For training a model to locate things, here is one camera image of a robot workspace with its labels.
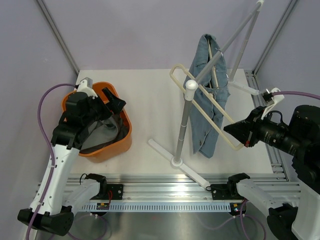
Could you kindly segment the grey pleated skirt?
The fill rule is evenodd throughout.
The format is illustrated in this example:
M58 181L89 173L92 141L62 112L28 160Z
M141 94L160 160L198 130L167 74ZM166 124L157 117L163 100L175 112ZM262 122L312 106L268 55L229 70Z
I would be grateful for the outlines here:
M94 122L89 128L89 137L83 143L80 153L89 154L117 143L127 136L129 128L119 114L103 121Z

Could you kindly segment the light blue denim skirt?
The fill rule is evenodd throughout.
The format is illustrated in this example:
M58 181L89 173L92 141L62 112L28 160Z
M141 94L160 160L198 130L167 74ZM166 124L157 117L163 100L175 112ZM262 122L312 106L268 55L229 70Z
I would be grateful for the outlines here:
M202 35L198 42L189 72L194 77L197 77L219 49L220 47L214 36L210 34ZM227 66L224 57L221 57L217 61L212 70L200 81L199 85L203 86L222 108L225 108L230 94L228 89ZM217 127L221 128L224 118L223 114L200 89L196 90L194 100ZM195 106L192 106L190 110L189 120L192 132L193 153L199 152L208 159L212 158L219 137L218 132Z

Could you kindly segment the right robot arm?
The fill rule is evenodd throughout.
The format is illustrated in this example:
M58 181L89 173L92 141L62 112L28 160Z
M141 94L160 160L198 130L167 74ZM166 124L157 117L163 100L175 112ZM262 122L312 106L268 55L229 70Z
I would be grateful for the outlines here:
M320 109L299 105L289 124L271 120L259 106L241 121L223 129L247 148L259 141L292 156L300 186L297 207L273 199L245 173L228 178L227 193L240 196L262 212L273 235L279 240L318 240L320 238Z

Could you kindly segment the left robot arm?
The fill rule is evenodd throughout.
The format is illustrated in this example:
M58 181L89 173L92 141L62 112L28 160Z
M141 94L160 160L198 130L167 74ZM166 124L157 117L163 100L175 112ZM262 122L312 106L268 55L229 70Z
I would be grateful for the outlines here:
M107 120L114 114L120 114L126 105L124 100L106 87L102 89L102 93L107 98L107 103L91 87L76 88L66 99L65 110L53 130L52 138L45 140L50 157L38 192L29 208L21 209L17 216L27 226L27 240L31 230L65 236L72 227L75 215L86 202L92 198L112 198L106 177L90 173L63 200L73 162L90 135L90 126Z

